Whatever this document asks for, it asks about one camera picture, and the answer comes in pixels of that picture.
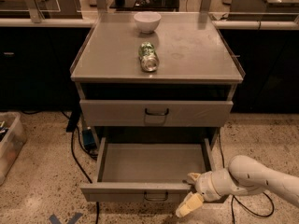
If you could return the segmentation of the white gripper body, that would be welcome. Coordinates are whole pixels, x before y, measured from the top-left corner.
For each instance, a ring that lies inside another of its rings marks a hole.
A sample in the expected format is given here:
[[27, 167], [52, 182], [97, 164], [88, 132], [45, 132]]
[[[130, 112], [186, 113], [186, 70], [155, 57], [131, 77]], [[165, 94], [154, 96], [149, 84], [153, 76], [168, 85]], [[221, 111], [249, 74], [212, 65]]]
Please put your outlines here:
[[226, 168], [199, 175], [194, 186], [207, 202], [214, 202], [222, 196], [238, 192], [238, 186]]

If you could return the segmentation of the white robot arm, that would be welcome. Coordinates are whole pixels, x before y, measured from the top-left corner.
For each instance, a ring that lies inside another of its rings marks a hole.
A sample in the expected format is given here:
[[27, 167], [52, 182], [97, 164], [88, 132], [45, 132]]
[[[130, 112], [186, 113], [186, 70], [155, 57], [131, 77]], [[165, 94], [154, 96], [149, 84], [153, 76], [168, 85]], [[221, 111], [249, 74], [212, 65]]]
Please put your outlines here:
[[176, 210], [177, 217], [185, 217], [204, 202], [219, 200], [225, 195], [250, 196], [265, 189], [299, 206], [299, 177], [270, 169], [251, 157], [237, 155], [228, 166], [206, 173], [188, 173], [187, 181], [195, 188], [189, 192]]

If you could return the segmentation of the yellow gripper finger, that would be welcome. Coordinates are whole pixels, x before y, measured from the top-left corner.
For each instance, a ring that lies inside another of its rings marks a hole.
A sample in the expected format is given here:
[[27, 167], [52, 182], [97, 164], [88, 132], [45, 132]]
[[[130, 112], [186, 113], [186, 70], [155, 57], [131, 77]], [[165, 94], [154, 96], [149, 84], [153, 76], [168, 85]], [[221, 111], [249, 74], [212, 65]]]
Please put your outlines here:
[[188, 173], [187, 174], [187, 183], [191, 185], [195, 185], [199, 180], [201, 175], [199, 173]]
[[199, 193], [188, 193], [183, 202], [176, 210], [177, 217], [185, 217], [190, 212], [200, 208], [204, 203], [204, 198]]

